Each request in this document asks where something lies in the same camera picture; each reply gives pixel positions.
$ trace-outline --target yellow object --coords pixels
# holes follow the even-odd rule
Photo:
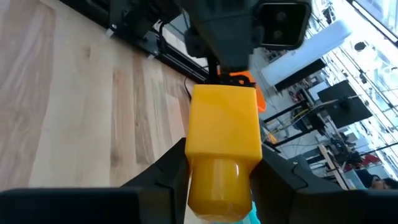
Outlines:
[[[185,155],[188,205],[213,222],[237,222],[252,209],[249,175],[262,159],[256,89],[195,85]]]

